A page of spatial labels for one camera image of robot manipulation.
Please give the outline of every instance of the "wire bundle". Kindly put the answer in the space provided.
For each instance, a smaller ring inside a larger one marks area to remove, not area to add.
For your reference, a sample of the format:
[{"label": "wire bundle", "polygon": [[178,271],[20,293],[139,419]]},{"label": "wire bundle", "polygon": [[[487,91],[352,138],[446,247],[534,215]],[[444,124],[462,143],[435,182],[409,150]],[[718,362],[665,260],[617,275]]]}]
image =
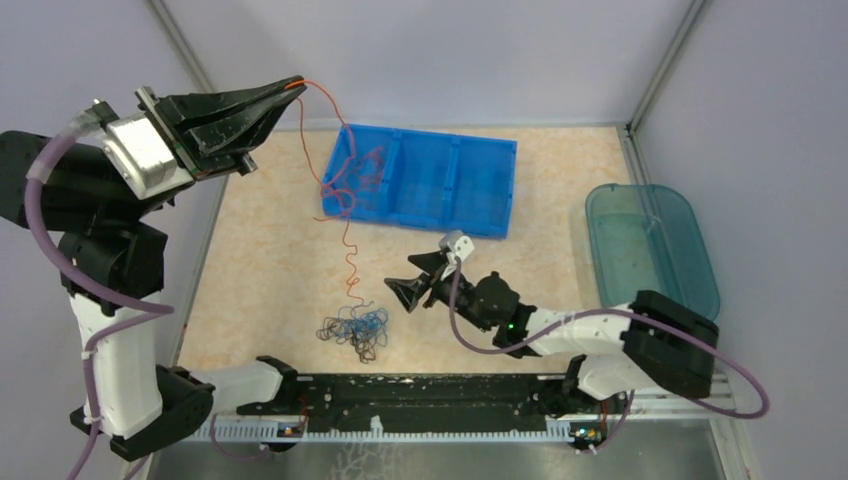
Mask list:
[{"label": "wire bundle", "polygon": [[389,312],[378,308],[360,315],[357,308],[340,308],[335,317],[324,319],[315,335],[323,341],[335,339],[339,345],[350,343],[359,355],[359,361],[369,363],[377,359],[377,347],[385,347],[389,343]]}]

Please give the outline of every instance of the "purple cable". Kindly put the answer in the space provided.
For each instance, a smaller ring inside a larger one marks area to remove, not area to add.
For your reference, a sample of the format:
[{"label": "purple cable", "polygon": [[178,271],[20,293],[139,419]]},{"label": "purple cable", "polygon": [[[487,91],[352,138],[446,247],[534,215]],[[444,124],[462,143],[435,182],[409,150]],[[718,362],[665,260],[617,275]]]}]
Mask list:
[{"label": "purple cable", "polygon": [[[26,185],[26,192],[24,193],[24,214],[26,215],[29,230],[32,232],[32,236],[35,238],[35,242],[38,244],[39,248],[41,248],[41,251],[44,252],[44,255],[48,258],[48,260],[50,260],[50,262],[72,282],[103,300],[144,312],[134,318],[130,318],[104,328],[92,335],[85,343],[83,351],[94,352],[97,342],[102,340],[104,337],[115,332],[140,325],[144,322],[149,322],[150,320],[161,317],[162,315],[173,313],[174,307],[144,302],[100,285],[88,275],[78,270],[70,262],[70,260],[68,260],[62,252],[56,248],[56,245],[53,244],[53,240],[50,239],[50,235],[47,232],[47,227],[44,225],[44,218],[41,213],[42,188],[44,187],[44,182],[50,177],[50,173],[56,167],[56,164],[59,163],[62,156],[81,136],[84,123],[86,123],[85,119],[81,117],[75,118],[68,128],[53,137],[47,143],[33,161],[29,172],[27,172],[28,181]],[[89,411],[93,420],[91,421],[88,441],[71,469],[71,472],[68,474],[67,480],[75,480],[80,471],[82,471],[83,466],[91,456],[92,450],[94,450],[94,444],[97,442],[97,435],[100,433],[100,404],[98,402],[97,386],[94,380],[94,358],[92,355],[89,355],[88,358],[83,360],[83,376],[85,378],[85,390],[86,395],[88,396]]]},{"label": "purple cable", "polygon": [[456,297],[457,297],[458,292],[459,292],[459,277],[460,277],[461,271],[462,271],[462,260],[457,259],[456,272],[454,272],[454,274],[453,274],[453,281],[451,282],[451,289],[450,289],[450,297],[448,298],[448,315],[450,317],[451,329],[453,330],[454,336],[456,337],[457,340],[459,340],[459,343],[464,345],[469,350],[472,350],[472,351],[477,352],[477,353],[482,353],[482,354],[485,354],[485,355],[496,355],[496,354],[500,354],[500,353],[509,353],[509,352],[514,351],[514,350],[518,350],[519,348],[524,348],[527,345],[530,345],[531,343],[535,342],[536,340],[542,338],[545,335],[548,335],[549,333],[553,332],[554,330],[556,330],[560,326],[565,325],[566,323],[568,323],[570,321],[579,320],[581,318],[589,317],[589,316],[592,316],[592,315],[620,315],[620,316],[628,317],[631,320],[635,320],[637,322],[644,323],[645,325],[648,325],[649,327],[655,328],[657,330],[662,330],[662,331],[664,331],[668,334],[674,335],[675,337],[677,337],[677,338],[679,338],[679,339],[681,339],[685,342],[688,342],[688,343],[700,348],[701,350],[709,353],[713,357],[721,360],[728,367],[732,368],[733,370],[736,370],[737,373],[739,373],[740,375],[745,377],[745,380],[747,380],[751,384],[751,386],[754,387],[754,390],[757,391],[757,394],[760,396],[760,401],[762,402],[762,404],[760,405],[759,410],[757,410],[755,412],[748,413],[748,412],[737,412],[736,410],[719,408],[719,407],[716,407],[715,405],[710,405],[709,403],[706,403],[703,400],[700,400],[700,399],[697,399],[697,398],[687,398],[687,400],[689,400],[690,402],[694,403],[695,405],[699,405],[703,408],[706,408],[707,410],[713,411],[715,413],[718,413],[718,414],[721,414],[721,415],[724,415],[724,416],[727,416],[727,417],[740,418],[740,419],[760,418],[763,415],[765,415],[766,413],[768,413],[769,408],[771,407],[771,400],[769,400],[768,393],[766,393],[766,389],[763,387],[763,385],[759,382],[759,380],[757,380],[757,378],[754,376],[753,373],[749,372],[742,365],[739,365],[739,363],[737,363],[732,358],[729,358],[725,354],[723,354],[723,353],[719,352],[718,350],[716,350],[715,348],[713,348],[711,345],[707,344],[706,342],[704,342],[704,341],[702,341],[698,338],[693,337],[692,335],[689,335],[686,332],[678,330],[678,329],[676,329],[676,328],[674,328],[670,325],[666,325],[662,322],[658,322],[657,320],[654,320],[651,317],[646,317],[646,316],[640,315],[638,313],[627,312],[627,311],[624,311],[624,310],[616,310],[616,309],[613,309],[613,308],[596,308],[594,310],[586,310],[585,312],[579,312],[579,313],[574,314],[570,319],[563,319],[562,322],[552,323],[551,325],[548,325],[547,327],[543,328],[542,330],[539,330],[538,332],[536,332],[535,334],[531,335],[530,337],[524,339],[523,341],[521,341],[521,342],[519,342],[515,345],[510,345],[509,347],[506,347],[506,348],[484,349],[484,348],[480,348],[480,347],[477,347],[475,345],[472,345],[470,342],[468,342],[468,340],[464,339],[462,337],[462,335],[459,333],[459,328],[457,328],[457,325],[456,325],[456,315],[454,314],[454,311],[456,310]]},{"label": "purple cable", "polygon": [[227,458],[230,458],[232,460],[235,460],[237,462],[247,463],[247,462],[255,462],[256,460],[262,460],[263,458],[267,458],[268,455],[271,454],[271,452],[266,450],[261,445],[259,447],[261,449],[261,451],[257,454],[254,454],[254,455],[244,455],[244,456],[242,456],[242,455],[236,455],[234,453],[230,453],[230,452],[224,450],[224,447],[222,447],[221,444],[218,443],[218,439],[215,438],[215,420],[217,420],[217,419],[218,419],[217,414],[212,415],[212,421],[209,422],[209,439],[212,440],[212,445],[215,447],[215,450],[218,450],[218,453],[220,453],[221,455],[223,455]]}]

